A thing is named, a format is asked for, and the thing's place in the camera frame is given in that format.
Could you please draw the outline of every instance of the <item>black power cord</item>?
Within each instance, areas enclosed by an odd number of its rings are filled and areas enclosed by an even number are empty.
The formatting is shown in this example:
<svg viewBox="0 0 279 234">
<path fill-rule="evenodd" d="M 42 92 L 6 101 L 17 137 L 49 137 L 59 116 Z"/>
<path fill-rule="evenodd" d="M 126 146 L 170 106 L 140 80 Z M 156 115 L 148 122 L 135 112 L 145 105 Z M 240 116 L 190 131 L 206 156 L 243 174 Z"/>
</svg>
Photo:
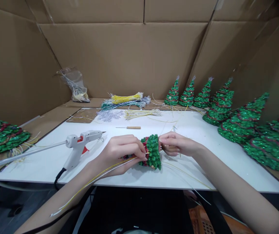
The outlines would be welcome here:
<svg viewBox="0 0 279 234">
<path fill-rule="evenodd" d="M 66 171 L 67 169 L 62 168 L 61 171 L 58 173 L 58 175 L 56 176 L 55 182 L 54 182 L 54 187 L 55 189 L 58 191 L 59 188 L 57 187 L 57 181 L 59 180 L 59 178 L 61 177 L 61 175 Z"/>
<path fill-rule="evenodd" d="M 65 211 L 61 216 L 59 216 L 58 218 L 56 218 L 55 220 L 53 220 L 52 222 L 45 224 L 43 226 L 37 227 L 35 229 L 32 229 L 30 231 L 24 232 L 23 234 L 36 234 L 40 231 L 43 231 L 51 226 L 53 226 L 55 223 L 57 223 L 60 219 L 62 219 L 66 214 L 68 214 L 70 211 L 75 210 L 78 207 L 81 207 L 81 210 L 86 202 L 86 200 L 88 199 L 88 197 L 91 195 L 92 191 L 94 190 L 94 186 L 90 187 L 87 192 L 85 193 L 85 195 L 81 198 L 81 200 L 79 201 L 79 203 L 73 207 L 71 207 L 69 210 Z"/>
</svg>

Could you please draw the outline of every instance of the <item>white tabletop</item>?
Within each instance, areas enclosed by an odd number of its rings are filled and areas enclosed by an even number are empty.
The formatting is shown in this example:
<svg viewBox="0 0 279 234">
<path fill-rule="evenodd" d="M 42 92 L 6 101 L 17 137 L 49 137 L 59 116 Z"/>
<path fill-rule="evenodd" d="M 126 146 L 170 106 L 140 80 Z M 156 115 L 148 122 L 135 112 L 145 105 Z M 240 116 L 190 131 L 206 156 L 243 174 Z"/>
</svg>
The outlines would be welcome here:
<svg viewBox="0 0 279 234">
<path fill-rule="evenodd" d="M 103 134 L 104 142 L 98 140 L 88 143 L 86 147 L 90 151 L 82 155 L 79 165 L 73 170 L 63 173 L 58 181 L 59 183 L 67 183 L 89 161 L 97 157 L 111 137 L 133 134 L 141 139 L 151 134 L 161 135 L 169 132 L 174 125 L 177 128 L 177 133 L 206 146 L 257 191 L 279 193 L 278 180 L 255 160 L 250 158 L 238 144 L 220 136 L 217 132 L 217 127 L 206 123 L 202 120 L 202 116 L 198 112 L 193 111 L 162 111 L 162 116 L 144 116 L 132 120 L 125 120 L 121 117 L 120 119 L 112 120 L 112 122 L 99 121 L 97 117 L 92 123 L 64 122 L 41 139 L 37 145 L 47 146 L 58 143 L 64 141 L 69 134 L 79 136 L 81 132 L 87 130 L 106 131 Z M 116 128 L 124 126 L 141 126 L 141 129 Z M 56 175 L 62 169 L 70 155 L 71 150 L 65 145 L 61 145 L 28 156 L 22 162 L 13 162 L 0 172 L 0 180 L 53 183 Z M 161 160 L 171 165 L 162 163 L 161 171 L 136 165 L 123 175 L 101 179 L 96 184 L 135 188 L 209 190 L 206 186 L 190 177 L 192 176 L 212 189 L 215 189 L 206 178 L 205 173 L 192 158 L 184 155 L 170 158 L 162 153 Z M 180 168 L 190 176 L 179 171 L 174 166 Z"/>
</svg>

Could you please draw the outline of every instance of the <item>hand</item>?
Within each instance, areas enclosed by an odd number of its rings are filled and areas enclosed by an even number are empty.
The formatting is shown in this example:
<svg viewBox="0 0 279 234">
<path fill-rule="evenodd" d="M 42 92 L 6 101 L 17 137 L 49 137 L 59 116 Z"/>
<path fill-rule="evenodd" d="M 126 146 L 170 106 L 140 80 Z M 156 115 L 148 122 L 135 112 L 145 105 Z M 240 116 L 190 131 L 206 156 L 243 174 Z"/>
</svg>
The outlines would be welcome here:
<svg viewBox="0 0 279 234">
<path fill-rule="evenodd" d="M 104 150 L 92 161 L 92 166 L 98 173 L 101 173 L 105 169 L 122 162 L 123 159 L 121 157 L 130 154 L 135 154 L 137 157 L 102 178 L 122 175 L 133 165 L 147 160 L 145 147 L 138 138 L 134 137 L 134 135 L 115 136 L 109 140 Z"/>
<path fill-rule="evenodd" d="M 205 148 L 202 144 L 175 132 L 168 132 L 159 136 L 160 146 L 169 156 L 177 156 L 179 153 L 193 157 L 199 150 Z"/>
</svg>

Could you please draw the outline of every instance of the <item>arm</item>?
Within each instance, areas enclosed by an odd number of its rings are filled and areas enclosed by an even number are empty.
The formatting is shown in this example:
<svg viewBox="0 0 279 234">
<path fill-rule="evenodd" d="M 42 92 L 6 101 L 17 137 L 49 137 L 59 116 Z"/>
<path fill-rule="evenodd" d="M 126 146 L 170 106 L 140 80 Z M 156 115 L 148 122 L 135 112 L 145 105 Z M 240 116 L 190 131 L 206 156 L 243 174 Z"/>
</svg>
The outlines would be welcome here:
<svg viewBox="0 0 279 234">
<path fill-rule="evenodd" d="M 203 145 L 169 132 L 159 137 L 169 156 L 193 157 L 226 201 L 255 233 L 279 233 L 279 211 Z"/>
<path fill-rule="evenodd" d="M 104 177 L 121 175 L 136 163 L 147 160 L 146 150 L 143 144 L 133 135 L 116 136 L 111 138 L 97 158 L 89 162 L 79 174 L 77 174 L 69 183 L 54 194 L 54 196 L 41 206 L 40 209 L 38 209 L 15 233 L 24 233 L 52 222 L 65 211 L 75 206 L 92 184 L 78 193 L 71 203 L 69 203 L 67 208 L 63 209 L 59 214 L 51 217 L 50 215 L 52 213 L 58 211 L 58 209 L 66 204 L 74 194 L 76 194 L 84 185 L 89 183 L 89 181 L 93 180 L 99 173 L 117 163 L 123 162 L 121 157 L 129 154 L 135 154 L 137 157 L 123 166 L 109 172 Z M 41 233 L 58 233 L 66 220 L 69 218 L 70 214 L 71 212 L 65 215 L 56 224 L 48 229 L 45 229 Z"/>
</svg>

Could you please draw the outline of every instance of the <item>small christmas tree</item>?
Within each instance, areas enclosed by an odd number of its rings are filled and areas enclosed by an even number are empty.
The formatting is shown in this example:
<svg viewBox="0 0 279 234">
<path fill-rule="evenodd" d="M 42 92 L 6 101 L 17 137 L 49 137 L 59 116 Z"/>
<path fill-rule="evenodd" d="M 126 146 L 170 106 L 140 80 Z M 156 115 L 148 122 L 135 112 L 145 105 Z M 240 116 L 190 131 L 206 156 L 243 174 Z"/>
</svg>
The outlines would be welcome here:
<svg viewBox="0 0 279 234">
<path fill-rule="evenodd" d="M 179 76 L 176 78 L 173 87 L 170 89 L 169 93 L 167 94 L 164 103 L 170 106 L 176 106 L 178 102 L 178 79 Z"/>
<path fill-rule="evenodd" d="M 233 95 L 234 91 L 228 91 L 224 93 L 223 97 L 216 97 L 214 106 L 206 112 L 202 119 L 209 124 L 220 126 L 230 117 Z"/>
<path fill-rule="evenodd" d="M 194 80 L 196 76 L 194 76 L 189 84 L 189 86 L 185 89 L 183 94 L 180 96 L 178 104 L 181 106 L 192 106 L 194 100 Z"/>
<path fill-rule="evenodd" d="M 0 120 L 0 153 L 19 146 L 29 137 L 30 133 L 23 131 L 17 125 Z"/>
<path fill-rule="evenodd" d="M 144 145 L 146 152 L 146 158 L 147 161 L 142 161 L 139 162 L 139 165 L 141 166 L 149 166 L 152 169 L 159 169 L 161 170 L 161 159 L 160 159 L 160 153 L 159 153 L 159 138 L 158 135 L 151 135 L 144 137 L 143 139 L 140 140 L 141 143 Z M 130 157 L 135 156 L 133 155 L 125 155 L 123 159 L 127 159 Z"/>
<path fill-rule="evenodd" d="M 233 81 L 233 78 L 229 78 L 228 81 L 224 84 L 224 86 L 218 90 L 215 95 L 211 98 L 210 100 L 210 106 L 214 105 L 214 102 L 216 101 L 215 99 L 218 97 L 222 97 L 224 94 L 226 94 L 229 91 L 229 86 L 231 82 Z"/>
<path fill-rule="evenodd" d="M 264 93 L 260 98 L 254 100 L 253 104 L 245 105 L 244 108 L 226 120 L 218 128 L 219 134 L 226 139 L 243 144 L 256 135 L 255 127 L 260 119 L 262 109 L 265 106 L 269 93 Z"/>
<path fill-rule="evenodd" d="M 244 145 L 244 150 L 259 163 L 279 171 L 279 120 L 257 128 L 259 137 Z"/>
<path fill-rule="evenodd" d="M 201 92 L 194 99 L 194 106 L 198 108 L 206 108 L 209 106 L 209 97 L 211 91 L 211 83 L 214 78 L 210 77 Z"/>
</svg>

